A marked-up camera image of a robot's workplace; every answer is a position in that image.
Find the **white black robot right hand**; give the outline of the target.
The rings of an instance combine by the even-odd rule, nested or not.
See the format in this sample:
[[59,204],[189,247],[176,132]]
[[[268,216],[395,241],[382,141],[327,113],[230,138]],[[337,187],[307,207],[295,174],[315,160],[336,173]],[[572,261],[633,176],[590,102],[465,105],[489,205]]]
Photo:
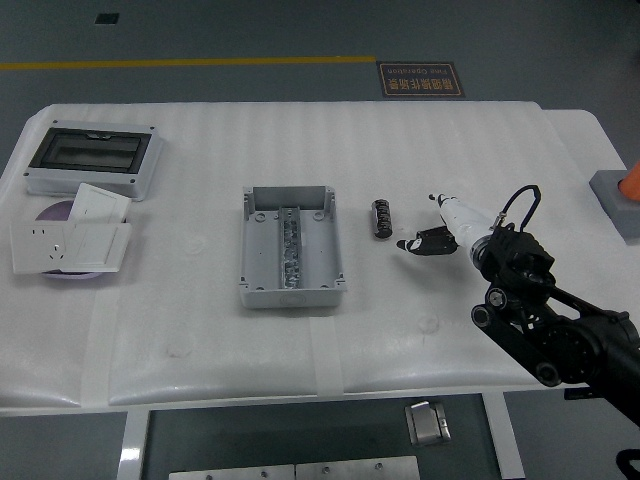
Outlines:
[[477,260],[493,234],[490,217],[455,196],[438,194],[430,199],[437,203],[444,225],[419,231],[396,246],[417,256],[449,255],[462,249]]

